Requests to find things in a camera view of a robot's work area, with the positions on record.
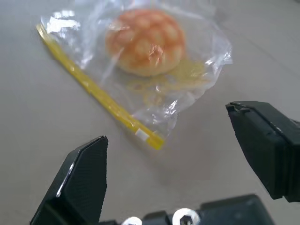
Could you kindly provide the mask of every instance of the metal screw head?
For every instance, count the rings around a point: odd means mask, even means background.
[[[200,217],[194,210],[180,209],[174,213],[172,223],[173,225],[199,225]]]
[[[122,225],[142,225],[142,221],[138,217],[129,217]]]

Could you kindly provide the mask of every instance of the crosshatch pattern on bread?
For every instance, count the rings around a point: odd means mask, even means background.
[[[185,55],[185,36],[170,15],[154,9],[135,9],[110,24],[105,46],[120,68],[147,77],[178,66]]]

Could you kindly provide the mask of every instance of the yellow plastic strip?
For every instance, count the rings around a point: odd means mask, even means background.
[[[151,147],[159,150],[164,140],[146,128],[140,121],[133,118],[124,108],[119,106],[104,90],[100,89],[89,76],[87,76],[63,52],[58,43],[49,35],[42,24],[37,25],[37,30],[52,55],[65,69],[91,94],[101,105],[107,109],[117,120],[122,122],[134,134],[144,139]]]

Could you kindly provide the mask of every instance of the plastic bag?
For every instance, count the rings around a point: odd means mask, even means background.
[[[212,87],[231,45],[192,0],[77,0],[37,29],[54,57],[155,149]]]

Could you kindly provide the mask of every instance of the table surface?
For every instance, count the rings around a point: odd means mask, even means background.
[[[180,114],[165,147],[154,151],[135,144],[40,40],[40,16],[67,0],[0,2],[0,224],[26,224],[66,155],[99,135],[109,139],[101,219],[121,221],[255,193],[277,224],[299,224],[300,205],[272,200],[247,164],[225,104],[269,102],[300,120],[300,4],[214,4],[216,21],[232,42],[234,64]]]

